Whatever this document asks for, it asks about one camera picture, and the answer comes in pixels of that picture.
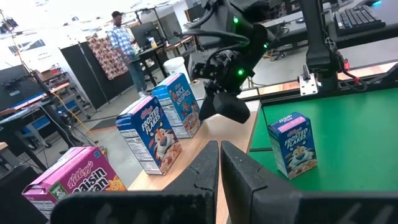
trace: cereal box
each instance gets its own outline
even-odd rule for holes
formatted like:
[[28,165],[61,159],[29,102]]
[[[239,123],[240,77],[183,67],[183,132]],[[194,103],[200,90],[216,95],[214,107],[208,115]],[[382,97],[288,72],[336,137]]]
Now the cereal box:
[[171,75],[159,83],[152,94],[160,105],[178,138],[192,138],[198,131],[199,106],[184,74]]
[[127,107],[116,118],[116,126],[147,174],[166,174],[182,151],[154,96],[140,98]]
[[86,191],[125,191],[98,147],[74,147],[22,192],[47,218],[68,194]]
[[268,126],[278,169],[289,179],[317,166],[311,121],[292,113]]

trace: raisin bran box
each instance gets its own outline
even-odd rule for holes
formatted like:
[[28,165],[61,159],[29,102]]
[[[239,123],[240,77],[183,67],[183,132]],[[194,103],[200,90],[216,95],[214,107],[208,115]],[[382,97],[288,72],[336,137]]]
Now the raisin bran box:
[[154,96],[142,97],[116,118],[116,126],[147,174],[166,174],[182,151]]
[[200,109],[185,75],[178,73],[167,77],[152,94],[159,99],[175,135],[192,138],[201,124]]
[[86,191],[127,190],[98,147],[74,147],[22,192],[47,218],[65,196]]
[[269,125],[268,134],[277,167],[287,178],[317,166],[309,118],[294,112]]

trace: jeans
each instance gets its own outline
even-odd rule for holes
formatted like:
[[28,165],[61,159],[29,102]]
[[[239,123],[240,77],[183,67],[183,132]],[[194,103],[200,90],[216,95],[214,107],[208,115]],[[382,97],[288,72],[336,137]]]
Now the jeans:
[[145,76],[142,72],[141,66],[139,65],[138,62],[132,62],[134,60],[137,60],[138,57],[134,54],[132,55],[127,55],[129,57],[131,63],[127,65],[127,68],[129,69],[132,81],[136,85],[137,92],[140,92],[142,90],[147,89],[147,83],[145,82]]

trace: checkered shirt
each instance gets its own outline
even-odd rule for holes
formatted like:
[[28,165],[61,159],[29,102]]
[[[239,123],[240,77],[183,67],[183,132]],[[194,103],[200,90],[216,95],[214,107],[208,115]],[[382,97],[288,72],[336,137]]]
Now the checkered shirt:
[[114,26],[113,30],[108,32],[108,37],[111,41],[112,47],[120,47],[125,55],[136,53],[130,43],[131,36],[127,32],[126,28]]

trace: man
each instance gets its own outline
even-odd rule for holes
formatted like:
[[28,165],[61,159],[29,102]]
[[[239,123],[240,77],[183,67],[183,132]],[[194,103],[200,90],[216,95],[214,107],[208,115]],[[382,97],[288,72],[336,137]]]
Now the man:
[[108,37],[111,41],[111,45],[116,51],[122,56],[124,63],[130,71],[132,81],[136,85],[139,96],[148,95],[146,92],[147,84],[145,83],[145,77],[141,70],[139,62],[131,63],[133,60],[137,60],[134,47],[134,42],[127,30],[122,25],[122,14],[118,11],[112,12],[113,18],[113,30],[108,32]]

